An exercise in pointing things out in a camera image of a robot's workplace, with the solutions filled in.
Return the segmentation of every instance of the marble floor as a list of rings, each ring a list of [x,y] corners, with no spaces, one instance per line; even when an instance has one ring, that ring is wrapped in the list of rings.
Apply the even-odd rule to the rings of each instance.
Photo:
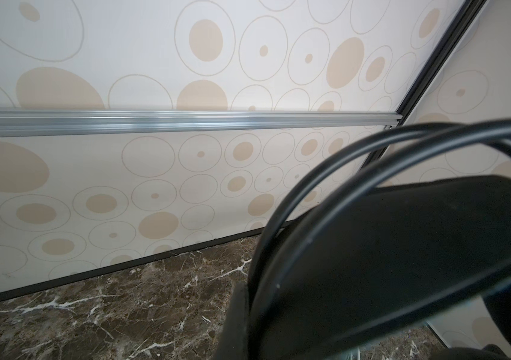
[[[255,238],[0,302],[0,359],[208,359]],[[414,328],[362,360],[425,360],[443,348]]]

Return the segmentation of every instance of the patterned wall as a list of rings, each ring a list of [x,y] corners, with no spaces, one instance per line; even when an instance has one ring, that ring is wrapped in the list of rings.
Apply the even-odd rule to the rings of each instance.
[[[263,227],[311,168],[382,128],[2,138],[0,291]]]
[[[469,124],[506,117],[511,117],[511,0],[492,0],[466,33],[408,123],[455,121]],[[393,177],[387,184],[488,174],[511,177],[511,160],[477,145],[421,163]],[[511,346],[497,330],[481,299],[430,323],[451,346],[481,348],[495,343],[511,356]]]
[[[0,106],[389,111],[462,0],[0,0]]]

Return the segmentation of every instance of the black metal frame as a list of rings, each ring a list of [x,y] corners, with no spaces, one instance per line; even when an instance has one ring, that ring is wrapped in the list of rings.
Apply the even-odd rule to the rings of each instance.
[[[433,50],[432,55],[421,69],[420,74],[399,105],[397,112],[402,118],[398,126],[402,126],[409,118],[409,115],[414,110],[421,97],[424,96],[425,91],[431,85],[433,79],[438,75],[441,67],[453,53],[453,50],[487,1],[488,0],[466,0],[462,5],[458,14],[453,18],[447,28],[446,33],[439,41],[438,46]],[[380,159],[386,150],[387,147],[375,150],[374,152],[372,151],[362,164],[361,169]]]

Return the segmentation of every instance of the black cable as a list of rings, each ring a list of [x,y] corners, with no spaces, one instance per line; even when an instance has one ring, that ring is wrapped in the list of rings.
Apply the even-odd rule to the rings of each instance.
[[[300,204],[306,195],[319,183],[346,163],[366,153],[396,142],[418,139],[434,131],[445,130],[455,126],[461,125],[454,123],[427,123],[398,127],[389,131],[376,133],[341,149],[312,169],[312,171],[303,177],[284,198],[276,211],[272,214],[264,231],[259,237],[248,274],[250,303],[256,294],[268,258],[281,246],[280,242],[275,241],[280,228],[295,207]],[[501,140],[489,145],[511,157],[510,139]]]
[[[370,164],[346,181],[310,211],[266,268],[250,310],[250,333],[255,337],[259,335],[283,279],[337,214],[381,182],[419,162],[478,142],[489,143],[504,138],[511,138],[511,119],[448,128]]]

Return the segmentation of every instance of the black corner trim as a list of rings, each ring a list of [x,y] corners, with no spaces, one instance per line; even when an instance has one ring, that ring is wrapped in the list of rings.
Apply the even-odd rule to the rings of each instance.
[[[435,76],[438,75],[439,70],[444,65],[447,58],[453,53],[453,50],[486,2],[487,0],[466,0],[461,6],[458,14],[453,18],[445,34],[439,41],[438,46],[433,50],[432,55],[421,69],[416,81],[399,105],[397,112],[402,118],[398,126],[402,126],[408,119],[421,97],[424,96],[425,90],[428,89]],[[386,149],[387,147],[372,151],[367,156],[361,168],[365,168],[370,163],[381,158]]]
[[[293,220],[284,222],[282,227],[288,226]],[[19,287],[17,289],[8,290],[0,293],[0,301],[5,301],[13,298],[17,298],[23,295],[29,295],[37,292],[42,292],[44,290],[52,289],[54,287],[71,284],[72,282],[87,280],[93,277],[99,277],[101,275],[106,275],[111,272],[125,270],[131,267],[141,266],[147,263],[155,262],[158,260],[167,259],[168,257],[178,256],[179,254],[183,254],[185,252],[198,251],[207,248],[211,248],[216,245],[222,245],[226,242],[242,239],[244,237],[251,237],[261,234],[264,231],[263,227],[259,229],[254,229],[250,231],[246,231],[243,233],[233,234],[226,237],[221,237],[218,239],[201,242],[199,244],[193,244],[187,247],[175,249],[173,251],[162,252],[155,255],[140,257],[139,259],[130,260],[129,262],[119,263],[115,265],[110,265],[102,268],[97,268],[94,270],[80,272],[78,274],[69,275],[66,277],[58,277],[54,280],[48,280],[36,284],[31,284],[28,286]]]

